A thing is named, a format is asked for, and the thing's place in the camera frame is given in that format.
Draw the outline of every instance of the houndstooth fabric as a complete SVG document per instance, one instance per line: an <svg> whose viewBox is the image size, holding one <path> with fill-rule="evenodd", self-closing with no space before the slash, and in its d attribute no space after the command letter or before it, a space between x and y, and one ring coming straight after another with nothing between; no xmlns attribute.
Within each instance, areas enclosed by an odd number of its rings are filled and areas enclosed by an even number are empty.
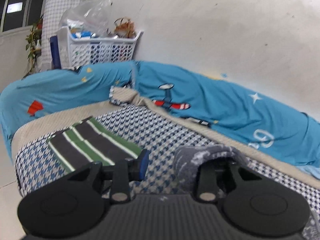
<svg viewBox="0 0 320 240"><path fill-rule="evenodd" d="M133 184L135 193L178 192L172 168L175 150L183 145L206 146L215 142L183 126L170 122L144 106L127 105L123 109L96 118L106 129L151 150L146 178ZM44 135L23 147L15 162L20 192L26 194L65 174L46 144L51 134ZM258 173L302 194L310 207L320 214L320 191L293 179L263 163L249 158Z"/></svg>
<svg viewBox="0 0 320 240"><path fill-rule="evenodd" d="M41 39L41 71L51 69L50 37L58 30L61 16L67 9L77 6L82 1L84 0L46 0Z"/></svg>

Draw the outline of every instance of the clear plastic bag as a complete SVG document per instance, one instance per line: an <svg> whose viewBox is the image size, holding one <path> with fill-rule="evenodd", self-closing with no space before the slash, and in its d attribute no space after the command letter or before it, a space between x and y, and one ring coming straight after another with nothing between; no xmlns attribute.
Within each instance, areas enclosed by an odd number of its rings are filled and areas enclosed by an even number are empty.
<svg viewBox="0 0 320 240"><path fill-rule="evenodd" d="M100 37L107 37L111 5L111 0L86 0L65 11L59 22L59 28L67 25L71 29L90 31Z"/></svg>

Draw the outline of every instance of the tile grout line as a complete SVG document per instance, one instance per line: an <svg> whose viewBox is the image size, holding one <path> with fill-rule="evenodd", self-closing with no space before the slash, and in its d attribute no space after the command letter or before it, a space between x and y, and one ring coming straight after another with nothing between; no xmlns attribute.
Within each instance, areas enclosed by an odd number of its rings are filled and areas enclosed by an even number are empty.
<svg viewBox="0 0 320 240"><path fill-rule="evenodd" d="M8 183L8 184L6 184L6 185L4 185L4 186L1 186L0 189L3 188L3 187L6 187L6 186L8 186L8 185L10 185L10 184L12 184L12 183L15 183L15 181L10 182L10 183Z"/></svg>

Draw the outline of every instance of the ribbed black surface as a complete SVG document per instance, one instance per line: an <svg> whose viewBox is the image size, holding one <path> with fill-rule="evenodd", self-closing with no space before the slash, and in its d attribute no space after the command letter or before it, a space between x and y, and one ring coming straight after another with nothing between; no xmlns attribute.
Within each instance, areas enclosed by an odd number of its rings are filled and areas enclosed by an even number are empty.
<svg viewBox="0 0 320 240"><path fill-rule="evenodd" d="M43 238L32 236L25 238L25 240L36 239ZM69 238L69 240L92 239L261 240L262 238L239 232L221 217L214 205L197 203L190 195L138 195L128 204L112 206L103 221L90 232ZM281 239L303 238L294 235Z"/></svg>

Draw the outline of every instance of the white star print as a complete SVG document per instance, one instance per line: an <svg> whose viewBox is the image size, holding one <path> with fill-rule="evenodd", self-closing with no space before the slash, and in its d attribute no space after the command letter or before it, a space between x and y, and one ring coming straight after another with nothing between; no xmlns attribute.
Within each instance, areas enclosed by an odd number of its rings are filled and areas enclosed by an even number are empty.
<svg viewBox="0 0 320 240"><path fill-rule="evenodd" d="M253 99L253 104L257 101L257 100L262 100L261 97L259 97L258 93L255 93L254 95L249 95L250 97L252 97Z"/></svg>

